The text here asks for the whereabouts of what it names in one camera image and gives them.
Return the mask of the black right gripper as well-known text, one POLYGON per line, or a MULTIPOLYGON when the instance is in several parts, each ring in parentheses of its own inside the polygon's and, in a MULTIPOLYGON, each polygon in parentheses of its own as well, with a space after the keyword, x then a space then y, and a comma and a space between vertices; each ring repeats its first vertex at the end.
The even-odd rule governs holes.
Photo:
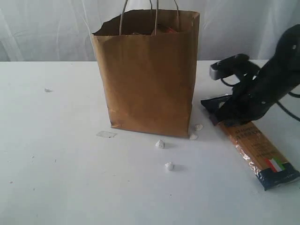
POLYGON ((227 127, 247 124, 263 117, 281 98, 281 78, 274 73, 249 72, 240 76, 232 94, 208 100, 208 112, 214 125, 227 127))

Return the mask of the black covered right arm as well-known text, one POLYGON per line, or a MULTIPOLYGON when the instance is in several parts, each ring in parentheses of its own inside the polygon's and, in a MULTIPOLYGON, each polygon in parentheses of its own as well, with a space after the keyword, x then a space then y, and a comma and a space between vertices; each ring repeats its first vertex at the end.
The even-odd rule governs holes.
POLYGON ((201 101, 214 125, 239 126, 258 120, 279 100, 300 84, 300 26, 288 28, 275 53, 263 67, 237 54, 210 66, 213 80, 235 75, 232 94, 201 101))

